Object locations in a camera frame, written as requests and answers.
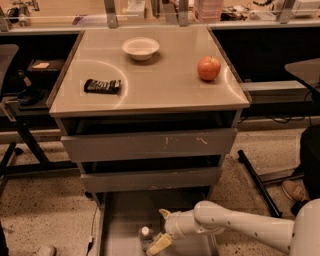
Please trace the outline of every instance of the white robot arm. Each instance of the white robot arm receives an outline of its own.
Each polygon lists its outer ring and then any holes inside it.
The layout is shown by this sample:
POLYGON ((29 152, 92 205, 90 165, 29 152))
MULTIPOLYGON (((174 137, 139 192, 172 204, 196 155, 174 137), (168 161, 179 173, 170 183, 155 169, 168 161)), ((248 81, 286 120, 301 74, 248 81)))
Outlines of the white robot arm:
POLYGON ((310 201, 295 221, 231 211, 211 201, 200 201, 193 210, 160 210, 166 234, 159 235, 147 254, 155 255, 175 239, 220 234, 235 230, 290 256, 320 255, 320 199, 310 201))

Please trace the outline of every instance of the bowl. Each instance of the bowl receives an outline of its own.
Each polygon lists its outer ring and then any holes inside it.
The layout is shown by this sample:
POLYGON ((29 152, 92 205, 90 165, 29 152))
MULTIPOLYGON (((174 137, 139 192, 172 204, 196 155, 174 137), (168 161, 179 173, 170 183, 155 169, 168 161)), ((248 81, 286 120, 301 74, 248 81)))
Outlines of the bowl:
POLYGON ((122 45, 122 50, 137 61, 150 59, 159 48, 159 43, 156 40, 146 37, 131 38, 122 45))

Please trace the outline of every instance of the drawer front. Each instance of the drawer front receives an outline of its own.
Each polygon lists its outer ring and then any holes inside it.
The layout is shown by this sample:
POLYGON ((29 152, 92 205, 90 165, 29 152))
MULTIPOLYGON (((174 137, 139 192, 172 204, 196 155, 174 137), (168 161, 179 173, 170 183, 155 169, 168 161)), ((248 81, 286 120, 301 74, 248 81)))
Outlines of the drawer front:
POLYGON ((108 174, 82 174, 87 192, 158 190, 213 186, 221 176, 221 167, 190 168, 108 174))
POLYGON ((229 153, 235 128, 63 136, 74 162, 220 155, 229 153))

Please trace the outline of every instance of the beige tabletop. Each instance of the beige tabletop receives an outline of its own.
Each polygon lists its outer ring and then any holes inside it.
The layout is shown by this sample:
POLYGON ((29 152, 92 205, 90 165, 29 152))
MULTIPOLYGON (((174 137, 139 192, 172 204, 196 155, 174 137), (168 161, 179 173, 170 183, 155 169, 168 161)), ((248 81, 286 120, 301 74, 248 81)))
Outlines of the beige tabletop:
POLYGON ((238 110, 248 99, 206 26, 87 29, 50 109, 53 117, 99 116, 198 110, 238 110), (127 39, 148 37, 160 50, 148 61, 121 50, 127 39), (204 82, 198 61, 216 56, 221 72, 204 82), (121 79, 117 95, 84 92, 87 79, 121 79))

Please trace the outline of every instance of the red apple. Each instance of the red apple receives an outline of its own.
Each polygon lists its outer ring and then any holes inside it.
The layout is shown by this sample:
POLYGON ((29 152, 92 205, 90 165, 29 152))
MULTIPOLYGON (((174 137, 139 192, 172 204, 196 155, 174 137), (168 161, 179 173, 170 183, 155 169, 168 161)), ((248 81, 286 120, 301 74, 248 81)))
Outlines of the red apple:
POLYGON ((198 74, 202 80, 212 81, 220 73, 221 63, 214 56, 203 57, 198 63, 198 74))

